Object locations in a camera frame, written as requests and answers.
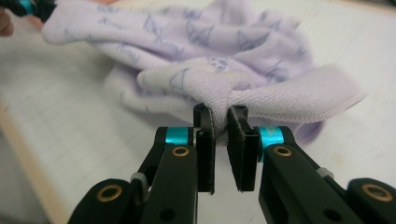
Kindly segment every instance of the metal grommet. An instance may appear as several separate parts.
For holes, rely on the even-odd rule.
[[[291,150],[286,147],[276,147],[274,148],[274,152],[279,156],[284,156],[284,157],[291,156]]]
[[[101,203],[108,203],[117,199],[122,193],[122,187],[117,184],[107,185],[99,190],[96,198]]]
[[[184,157],[189,155],[190,151],[186,147],[175,147],[172,149],[172,154],[177,157]]]
[[[369,195],[370,197],[379,200],[380,202],[388,203],[393,201],[393,196],[386,189],[379,187],[375,184],[365,184],[362,185],[364,193]]]

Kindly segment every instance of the lavender towel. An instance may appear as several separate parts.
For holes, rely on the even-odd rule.
[[[71,0],[59,2],[42,34],[57,45],[87,41],[120,62],[105,87],[129,108],[190,114],[203,102],[219,134],[227,109],[246,105],[304,143],[363,94],[336,66],[313,65],[297,26],[279,12],[254,13],[246,0],[157,11]]]

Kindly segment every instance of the floor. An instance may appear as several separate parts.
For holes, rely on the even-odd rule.
[[[0,133],[0,224],[45,224],[46,215]]]

